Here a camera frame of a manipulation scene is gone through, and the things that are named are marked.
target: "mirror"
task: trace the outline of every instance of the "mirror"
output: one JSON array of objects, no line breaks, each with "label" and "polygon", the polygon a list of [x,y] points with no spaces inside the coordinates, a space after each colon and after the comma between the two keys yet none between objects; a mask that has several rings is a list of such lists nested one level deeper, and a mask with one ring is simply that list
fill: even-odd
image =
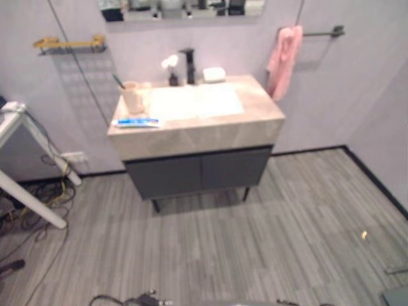
[{"label": "mirror", "polygon": [[107,22],[259,16],[265,0],[97,0]]}]

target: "cabinet door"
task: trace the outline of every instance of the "cabinet door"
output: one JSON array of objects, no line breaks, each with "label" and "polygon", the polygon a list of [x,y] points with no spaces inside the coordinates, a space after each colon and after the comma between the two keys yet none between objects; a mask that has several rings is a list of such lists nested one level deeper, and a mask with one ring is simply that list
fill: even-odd
[{"label": "cabinet door", "polygon": [[203,188],[257,185],[270,153],[271,147],[266,147],[203,156]]},{"label": "cabinet door", "polygon": [[201,189],[200,157],[126,162],[127,172],[143,199]]}]

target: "pink towel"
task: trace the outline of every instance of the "pink towel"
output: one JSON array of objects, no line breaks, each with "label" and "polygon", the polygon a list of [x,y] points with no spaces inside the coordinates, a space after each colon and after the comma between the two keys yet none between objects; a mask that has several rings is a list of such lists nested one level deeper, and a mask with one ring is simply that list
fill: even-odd
[{"label": "pink towel", "polygon": [[302,44],[303,28],[285,27],[279,31],[277,46],[268,64],[268,92],[273,100],[281,100],[288,90],[296,56]]}]

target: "marble countertop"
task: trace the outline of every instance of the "marble countertop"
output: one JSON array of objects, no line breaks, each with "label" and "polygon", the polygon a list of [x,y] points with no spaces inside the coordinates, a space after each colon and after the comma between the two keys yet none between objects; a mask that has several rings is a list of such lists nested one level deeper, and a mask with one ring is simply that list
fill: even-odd
[{"label": "marble countertop", "polygon": [[[110,124],[108,136],[119,156],[122,160],[145,159],[273,144],[285,120],[279,107],[251,75],[229,76],[226,83],[234,89],[244,112],[166,120],[161,128],[121,129]],[[154,90],[165,84],[141,86]],[[120,97],[112,120],[124,117],[132,116]]]}]

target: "white sink basin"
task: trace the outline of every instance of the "white sink basin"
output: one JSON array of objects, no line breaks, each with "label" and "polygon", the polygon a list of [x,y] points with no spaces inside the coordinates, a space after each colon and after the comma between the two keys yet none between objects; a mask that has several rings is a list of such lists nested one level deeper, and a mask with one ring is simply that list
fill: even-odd
[{"label": "white sink basin", "polygon": [[230,84],[186,85],[147,89],[144,103],[150,118],[184,120],[243,113]]}]

